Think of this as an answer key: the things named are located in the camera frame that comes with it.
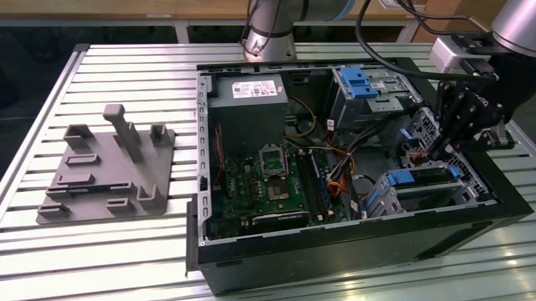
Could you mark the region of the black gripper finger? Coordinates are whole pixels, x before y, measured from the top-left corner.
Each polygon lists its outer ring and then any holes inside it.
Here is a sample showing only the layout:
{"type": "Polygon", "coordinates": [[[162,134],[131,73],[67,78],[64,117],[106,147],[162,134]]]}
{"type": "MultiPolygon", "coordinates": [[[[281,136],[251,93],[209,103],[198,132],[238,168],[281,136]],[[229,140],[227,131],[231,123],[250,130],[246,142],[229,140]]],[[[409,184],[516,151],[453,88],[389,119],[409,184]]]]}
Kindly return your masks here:
{"type": "Polygon", "coordinates": [[[437,100],[433,108],[434,120],[438,123],[438,134],[429,146],[429,158],[434,161],[448,157],[445,148],[456,141],[459,111],[465,100],[465,92],[460,82],[441,81],[437,89],[437,100]]]}
{"type": "Polygon", "coordinates": [[[456,125],[456,141],[445,148],[448,157],[451,153],[469,150],[485,150],[485,142],[476,142],[475,136],[483,130],[497,124],[497,110],[481,105],[463,105],[459,111],[459,122],[456,125]]]}

